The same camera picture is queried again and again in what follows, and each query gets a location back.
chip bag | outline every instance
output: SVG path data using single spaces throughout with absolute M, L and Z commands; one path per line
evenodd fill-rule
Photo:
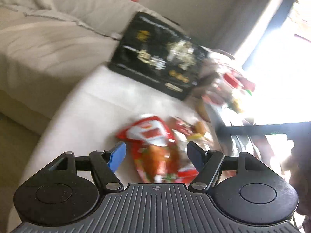
M 116 137 L 132 143 L 131 154 L 145 183 L 190 183 L 198 174 L 194 167 L 182 165 L 185 152 L 177 146 L 172 130 L 157 116 L 136 121 Z

snack bag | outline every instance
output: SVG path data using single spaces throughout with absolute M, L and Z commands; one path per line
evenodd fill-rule
M 187 155 L 179 149 L 171 129 L 157 116 L 140 119 L 118 133 L 117 138 L 132 142 L 132 157 L 145 183 L 190 183 L 198 174 L 193 166 L 183 165 L 182 159 Z

wall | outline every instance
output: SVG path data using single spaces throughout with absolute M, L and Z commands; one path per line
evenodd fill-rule
M 179 23 L 199 44 L 235 54 L 272 0 L 140 0 Z M 269 9 L 266 25 L 275 13 Z
M 219 23 L 237 0 L 140 0 L 140 3 L 179 23 L 187 33 L 209 45 Z

